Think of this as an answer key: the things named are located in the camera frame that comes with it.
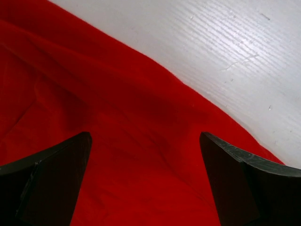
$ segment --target red fabric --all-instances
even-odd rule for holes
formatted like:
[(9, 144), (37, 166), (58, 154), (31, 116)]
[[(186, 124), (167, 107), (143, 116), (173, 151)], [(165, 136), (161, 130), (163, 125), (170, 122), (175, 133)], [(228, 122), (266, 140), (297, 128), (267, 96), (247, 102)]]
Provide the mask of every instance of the red fabric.
[(73, 226), (219, 225), (198, 138), (279, 162), (146, 56), (45, 0), (0, 1), (0, 165), (83, 130)]

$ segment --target black object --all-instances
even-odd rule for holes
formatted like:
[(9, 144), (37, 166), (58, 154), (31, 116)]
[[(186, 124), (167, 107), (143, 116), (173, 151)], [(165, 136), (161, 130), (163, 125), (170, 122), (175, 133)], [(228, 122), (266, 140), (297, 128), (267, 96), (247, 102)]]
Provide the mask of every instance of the black object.
[(210, 133), (202, 155), (221, 226), (300, 226), (301, 170), (246, 152)]
[(82, 132), (0, 167), (0, 225), (70, 225), (91, 144)]

